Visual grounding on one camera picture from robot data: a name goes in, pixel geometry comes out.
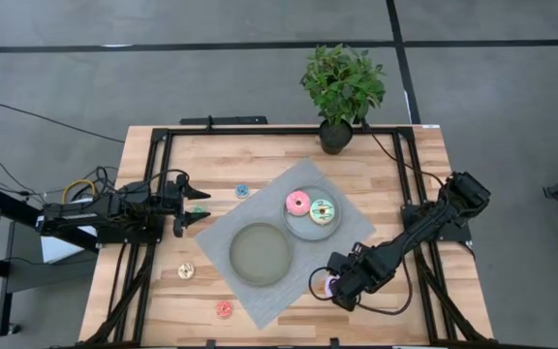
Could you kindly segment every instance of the gray placemat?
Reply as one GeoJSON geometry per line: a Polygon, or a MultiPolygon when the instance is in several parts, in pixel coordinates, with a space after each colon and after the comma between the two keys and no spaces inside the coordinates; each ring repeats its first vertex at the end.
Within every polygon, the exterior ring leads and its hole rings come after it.
{"type": "Polygon", "coordinates": [[[201,249],[228,283],[258,329],[264,328],[307,289],[309,274],[326,265],[334,251],[350,252],[356,241],[374,232],[374,226],[308,159],[275,178],[238,207],[196,236],[201,249]],[[307,241],[290,233],[283,218],[283,204],[293,190],[317,185],[333,194],[341,206],[341,222],[327,239],[307,241]],[[252,286],[242,281],[230,265],[230,244],[238,231],[255,222],[281,229],[293,246],[293,260],[286,276],[270,286],[252,286]]]}

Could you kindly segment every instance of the wooden tabletop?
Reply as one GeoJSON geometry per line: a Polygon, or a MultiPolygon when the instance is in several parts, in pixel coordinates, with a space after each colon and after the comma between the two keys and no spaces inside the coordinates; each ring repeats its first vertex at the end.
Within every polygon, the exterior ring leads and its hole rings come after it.
{"type": "MultiPolygon", "coordinates": [[[[136,126],[129,129],[118,186],[143,179],[152,128],[136,126]]],[[[441,178],[446,177],[450,173],[450,163],[441,130],[415,126],[415,135],[422,169],[441,178]]],[[[390,136],[379,135],[378,139],[393,153],[390,136]]],[[[404,144],[403,148],[408,162],[408,146],[404,144]]],[[[410,307],[401,315],[386,316],[360,308],[347,312],[330,301],[316,301],[307,290],[303,290],[300,299],[269,326],[258,330],[193,239],[218,217],[241,203],[234,194],[237,184],[245,183],[252,192],[256,192],[303,157],[309,157],[376,227],[376,232],[365,243],[377,244],[392,239],[403,230],[399,214],[403,199],[397,165],[386,157],[371,137],[354,136],[344,151],[334,156],[322,152],[315,136],[176,136],[171,149],[170,168],[188,172],[193,187],[212,195],[211,199],[187,203],[188,209],[201,206],[212,212],[212,216],[191,226],[184,238],[173,236],[172,219],[168,220],[163,241],[156,250],[143,346],[204,345],[207,339],[216,339],[217,345],[328,345],[331,337],[339,337],[343,345],[428,342],[412,254],[406,260],[416,293],[410,307]],[[181,280],[177,274],[177,268],[185,262],[192,263],[196,268],[195,276],[190,280],[181,280]],[[215,305],[218,301],[232,303],[234,310],[229,319],[217,317],[215,305]]],[[[158,154],[162,154],[162,150],[160,145],[158,154]]],[[[160,161],[155,165],[156,173],[160,161]]],[[[175,175],[170,174],[169,179],[174,179],[175,175]]],[[[417,190],[411,171],[409,176],[415,197],[417,190]]],[[[429,177],[424,180],[428,198],[436,198],[438,184],[429,177]]],[[[457,243],[444,242],[439,246],[449,295],[479,332],[492,336],[473,258],[457,243]]],[[[120,247],[109,245],[101,249],[80,340],[93,334],[107,316],[120,247]]],[[[124,279],[126,260],[125,257],[121,267],[120,285],[124,279]]],[[[323,292],[322,285],[317,285],[317,289],[323,292]]],[[[406,277],[403,272],[398,272],[377,294],[364,295],[362,302],[394,309],[404,303],[407,291],[406,277]]],[[[444,337],[440,306],[433,294],[432,300],[438,334],[444,337]]],[[[125,339],[132,337],[136,310],[136,301],[133,301],[127,317],[125,339]]]]}

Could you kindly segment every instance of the pink frosted donut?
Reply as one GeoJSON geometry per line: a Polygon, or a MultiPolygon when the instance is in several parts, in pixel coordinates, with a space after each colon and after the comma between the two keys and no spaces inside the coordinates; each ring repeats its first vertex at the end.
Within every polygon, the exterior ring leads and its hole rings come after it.
{"type": "Polygon", "coordinates": [[[309,195],[303,191],[296,190],[288,195],[288,199],[286,199],[286,208],[290,214],[307,214],[309,212],[309,207],[311,207],[309,195]]]}

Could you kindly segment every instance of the black metal frame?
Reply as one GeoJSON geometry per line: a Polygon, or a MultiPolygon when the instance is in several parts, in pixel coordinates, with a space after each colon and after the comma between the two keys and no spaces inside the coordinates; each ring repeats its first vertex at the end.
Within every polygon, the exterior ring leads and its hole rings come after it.
{"type": "MultiPolygon", "coordinates": [[[[304,127],[213,127],[212,118],[208,117],[208,122],[205,128],[192,128],[192,129],[166,129],[166,128],[156,128],[152,130],[152,136],[150,141],[150,147],[148,149],[148,157],[145,164],[145,173],[143,176],[144,180],[149,180],[152,176],[152,170],[157,158],[157,149],[159,142],[164,142],[165,146],[163,149],[163,154],[161,156],[161,167],[159,170],[159,185],[158,192],[160,193],[167,181],[166,170],[169,168],[170,154],[173,147],[173,139],[177,136],[204,136],[204,135],[317,135],[319,132],[318,127],[304,126],[304,127]]],[[[393,141],[393,148],[395,151],[395,158],[397,159],[397,170],[399,173],[400,186],[402,190],[402,196],[404,199],[404,206],[411,206],[413,204],[411,189],[409,185],[409,179],[407,174],[407,165],[404,161],[404,153],[402,147],[403,138],[408,144],[408,150],[411,156],[412,167],[416,170],[416,185],[418,190],[418,197],[421,203],[427,201],[427,196],[425,192],[425,184],[422,175],[420,174],[420,163],[419,156],[417,152],[417,145],[415,143],[415,135],[412,127],[372,127],[371,131],[363,131],[360,128],[355,128],[354,133],[356,135],[369,135],[380,134],[389,135],[393,141]]],[[[432,265],[434,266],[435,274],[434,278],[437,285],[446,293],[446,283],[445,277],[443,275],[443,266],[440,259],[440,253],[438,252],[438,246],[436,241],[429,242],[429,248],[431,250],[432,265]]],[[[125,273],[125,285],[130,285],[132,279],[135,276],[136,265],[139,257],[139,245],[133,245],[132,251],[129,254],[128,266],[125,273]]],[[[155,244],[147,246],[146,253],[154,255],[156,249],[155,244]]],[[[423,260],[423,254],[421,248],[415,250],[415,256],[417,261],[423,260]]],[[[428,338],[430,343],[434,343],[438,340],[438,335],[436,332],[436,324],[434,320],[434,312],[432,309],[432,302],[428,292],[428,284],[423,274],[421,268],[418,268],[418,282],[421,290],[421,300],[423,304],[423,313],[425,318],[425,323],[428,331],[428,338]]],[[[139,303],[135,319],[135,327],[133,333],[133,341],[141,341],[143,333],[143,321],[145,318],[145,309],[148,301],[149,294],[149,280],[143,283],[139,291],[139,303]]],[[[451,320],[450,315],[444,310],[445,325],[448,332],[448,339],[456,339],[455,327],[451,320]]],[[[114,341],[122,341],[124,334],[124,324],[126,322],[126,316],[123,316],[118,325],[115,328],[114,341]]]]}

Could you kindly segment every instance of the gray plate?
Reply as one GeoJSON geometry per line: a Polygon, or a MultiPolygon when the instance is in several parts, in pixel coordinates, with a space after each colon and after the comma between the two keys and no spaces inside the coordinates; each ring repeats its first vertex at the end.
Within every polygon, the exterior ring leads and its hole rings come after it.
{"type": "Polygon", "coordinates": [[[293,214],[290,214],[285,205],[286,201],[284,200],[283,217],[286,225],[288,226],[288,229],[290,229],[290,231],[297,237],[311,241],[328,238],[333,233],[335,233],[337,227],[339,227],[339,221],[341,218],[341,207],[339,206],[339,202],[337,201],[337,199],[335,199],[332,194],[328,193],[326,190],[318,186],[304,186],[295,190],[302,190],[307,193],[312,203],[320,199],[331,202],[335,206],[335,217],[332,221],[330,221],[330,223],[326,225],[319,225],[311,219],[309,213],[302,216],[295,216],[293,214]]]}
{"type": "Polygon", "coordinates": [[[276,227],[253,223],[233,237],[230,263],[244,281],[266,286],[279,281],[288,272],[292,247],[288,238],[276,227]]]}

